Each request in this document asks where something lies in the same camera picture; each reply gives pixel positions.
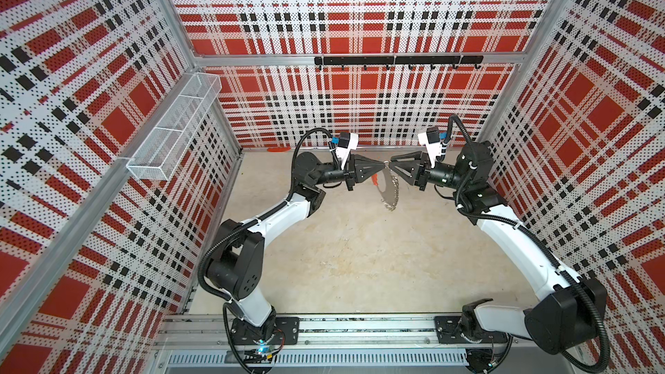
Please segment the grey key organizer red handle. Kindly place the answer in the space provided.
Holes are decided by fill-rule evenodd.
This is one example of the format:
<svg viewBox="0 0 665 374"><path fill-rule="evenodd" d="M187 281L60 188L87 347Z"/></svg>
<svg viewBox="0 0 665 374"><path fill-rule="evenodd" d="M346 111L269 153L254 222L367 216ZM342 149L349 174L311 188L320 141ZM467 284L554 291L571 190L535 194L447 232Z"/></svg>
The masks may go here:
<svg viewBox="0 0 665 374"><path fill-rule="evenodd" d="M385 167L372 176L372 183L379 191L382 203L388 211L395 211L399 201L399 181L390 169Z"/></svg>

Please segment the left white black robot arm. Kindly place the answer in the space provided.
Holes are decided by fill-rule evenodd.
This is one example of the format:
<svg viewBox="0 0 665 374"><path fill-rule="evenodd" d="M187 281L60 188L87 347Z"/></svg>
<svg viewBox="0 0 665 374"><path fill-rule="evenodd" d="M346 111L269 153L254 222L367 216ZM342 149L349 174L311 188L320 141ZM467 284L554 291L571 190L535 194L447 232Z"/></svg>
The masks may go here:
<svg viewBox="0 0 665 374"><path fill-rule="evenodd" d="M292 155L286 197L248 220L223 222L200 259L199 287L222 300L223 314L232 313L257 343L267 344L277 332L275 308L259 288L266 247L320 209L325 185L352 190L384 170L383 162L353 154L357 146L355 133L335 137L323 127L304 133Z"/></svg>

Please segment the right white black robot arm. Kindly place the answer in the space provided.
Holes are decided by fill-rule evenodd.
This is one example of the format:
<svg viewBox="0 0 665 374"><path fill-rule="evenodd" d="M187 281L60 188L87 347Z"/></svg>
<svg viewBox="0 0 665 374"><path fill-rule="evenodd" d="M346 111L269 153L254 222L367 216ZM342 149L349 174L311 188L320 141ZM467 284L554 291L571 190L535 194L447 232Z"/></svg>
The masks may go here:
<svg viewBox="0 0 665 374"><path fill-rule="evenodd" d="M453 115L445 132L428 128L418 136L422 152L396 155L389 168L409 185L452 190L455 209L488 235L526 278L538 300L534 306L502 305L492 299L462 308L458 332L480 344L496 332L507 340L532 341L540 350L562 355L586 373L601 373L611 362L604 325L605 286L566 265L526 225L488 182L492 145L473 140Z"/></svg>

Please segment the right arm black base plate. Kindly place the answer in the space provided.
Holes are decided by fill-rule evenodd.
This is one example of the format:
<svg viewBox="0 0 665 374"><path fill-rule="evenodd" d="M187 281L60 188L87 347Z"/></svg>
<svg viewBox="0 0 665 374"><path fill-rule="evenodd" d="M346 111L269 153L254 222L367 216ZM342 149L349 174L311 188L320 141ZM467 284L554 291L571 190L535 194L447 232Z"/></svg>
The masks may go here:
<svg viewBox="0 0 665 374"><path fill-rule="evenodd" d="M435 334L440 345L481 344L485 346L507 344L507 335L500 332L482 332L475 339L468 340L462 335L459 315L436 316Z"/></svg>

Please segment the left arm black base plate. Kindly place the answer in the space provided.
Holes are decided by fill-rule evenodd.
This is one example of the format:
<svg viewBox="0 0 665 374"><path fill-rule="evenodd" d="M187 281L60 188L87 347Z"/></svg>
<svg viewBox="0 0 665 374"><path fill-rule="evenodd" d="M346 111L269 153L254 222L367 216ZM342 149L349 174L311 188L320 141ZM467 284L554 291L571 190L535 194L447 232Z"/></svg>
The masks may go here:
<svg viewBox="0 0 665 374"><path fill-rule="evenodd" d="M259 346L268 344L295 345L299 337L300 319L298 317L268 318L260 327L255 327L243 320L233 320L230 327L231 338L237 346Z"/></svg>

